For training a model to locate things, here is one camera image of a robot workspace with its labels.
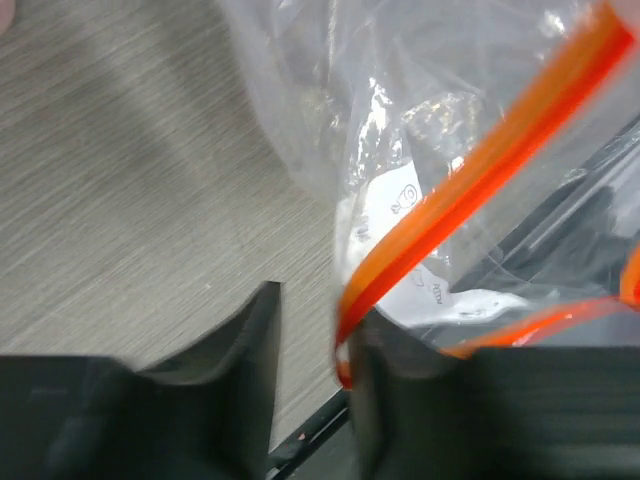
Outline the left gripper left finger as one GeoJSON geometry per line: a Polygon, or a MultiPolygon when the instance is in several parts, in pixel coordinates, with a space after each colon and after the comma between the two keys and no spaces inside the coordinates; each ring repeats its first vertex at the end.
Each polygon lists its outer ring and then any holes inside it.
{"type": "Polygon", "coordinates": [[[264,478],[280,330],[281,286],[266,282],[144,369],[108,356],[3,356],[2,477],[264,478]]]}

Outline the clear zip top bag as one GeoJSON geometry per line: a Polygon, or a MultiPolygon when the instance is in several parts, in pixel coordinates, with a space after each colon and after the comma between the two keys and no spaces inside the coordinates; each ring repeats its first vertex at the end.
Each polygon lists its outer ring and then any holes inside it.
{"type": "Polygon", "coordinates": [[[226,1],[259,122],[291,176],[335,206],[336,372],[418,267],[494,247],[520,213],[639,125],[635,1],[226,1]]]}

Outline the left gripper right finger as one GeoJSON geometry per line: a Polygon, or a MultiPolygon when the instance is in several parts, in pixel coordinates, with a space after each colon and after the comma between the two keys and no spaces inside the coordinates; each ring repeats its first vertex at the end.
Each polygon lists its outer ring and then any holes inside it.
{"type": "Polygon", "coordinates": [[[459,360],[372,313],[350,344],[365,479],[635,479],[639,316],[459,360]]]}

